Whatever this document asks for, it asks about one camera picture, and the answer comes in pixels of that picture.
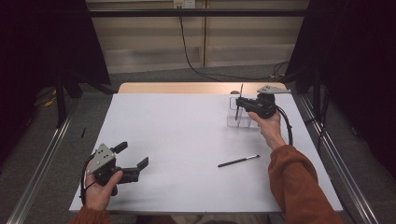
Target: sleeve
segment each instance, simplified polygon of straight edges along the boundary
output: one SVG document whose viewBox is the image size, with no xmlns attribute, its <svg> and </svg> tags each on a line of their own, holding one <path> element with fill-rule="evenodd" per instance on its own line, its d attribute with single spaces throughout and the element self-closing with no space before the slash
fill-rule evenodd
<svg viewBox="0 0 396 224">
<path fill-rule="evenodd" d="M 279 147 L 271 153 L 268 174 L 286 223 L 344 223 L 318 185 L 314 165 L 294 147 Z"/>
<path fill-rule="evenodd" d="M 107 210 L 97 211 L 81 207 L 79 213 L 69 221 L 69 224 L 111 224 L 110 214 Z"/>
</svg>

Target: black horizontal bar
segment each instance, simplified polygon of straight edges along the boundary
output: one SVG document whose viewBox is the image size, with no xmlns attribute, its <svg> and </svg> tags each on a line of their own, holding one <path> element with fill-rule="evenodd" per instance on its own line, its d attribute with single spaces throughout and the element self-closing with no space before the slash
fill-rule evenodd
<svg viewBox="0 0 396 224">
<path fill-rule="evenodd" d="M 306 9 L 92 9 L 91 17 L 304 17 Z"/>
</svg>

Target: pen holder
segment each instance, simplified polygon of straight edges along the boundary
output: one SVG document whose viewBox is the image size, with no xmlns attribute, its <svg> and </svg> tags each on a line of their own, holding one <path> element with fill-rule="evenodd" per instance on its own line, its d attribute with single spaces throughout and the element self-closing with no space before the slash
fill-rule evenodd
<svg viewBox="0 0 396 224">
<path fill-rule="evenodd" d="M 245 111 L 243 107 L 237 108 L 235 99 L 236 99 L 235 97 L 230 98 L 228 114 L 227 114 L 227 126 L 233 128 L 260 129 L 257 122 L 248 116 L 248 113 Z"/>
</svg>

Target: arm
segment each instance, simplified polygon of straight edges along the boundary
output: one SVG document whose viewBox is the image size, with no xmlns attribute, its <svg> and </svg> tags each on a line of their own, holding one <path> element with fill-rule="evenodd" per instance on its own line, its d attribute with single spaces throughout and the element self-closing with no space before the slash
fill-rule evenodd
<svg viewBox="0 0 396 224">
<path fill-rule="evenodd" d="M 318 185 L 314 165 L 301 152 L 287 146 L 280 134 L 280 115 L 261 119 L 250 112 L 262 129 L 268 146 L 273 150 L 268 167 L 270 188 L 286 215 L 287 223 L 344 223 L 332 210 Z"/>
<path fill-rule="evenodd" d="M 107 224 L 111 223 L 110 214 L 106 208 L 111 197 L 111 190 L 119 183 L 122 178 L 122 171 L 116 172 L 111 176 L 105 186 L 95 183 L 95 177 L 88 175 L 85 179 L 85 185 L 88 186 L 86 191 L 86 203 L 81 207 L 79 213 L 70 220 L 70 224 Z"/>
</svg>

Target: wall outlet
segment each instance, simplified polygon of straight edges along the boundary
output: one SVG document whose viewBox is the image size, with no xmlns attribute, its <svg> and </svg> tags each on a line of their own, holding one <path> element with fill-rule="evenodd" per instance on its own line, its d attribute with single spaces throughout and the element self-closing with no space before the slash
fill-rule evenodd
<svg viewBox="0 0 396 224">
<path fill-rule="evenodd" d="M 195 8 L 195 0 L 184 0 L 184 8 Z"/>
<path fill-rule="evenodd" d="M 184 8 L 184 0 L 174 0 L 174 8 Z"/>
</svg>

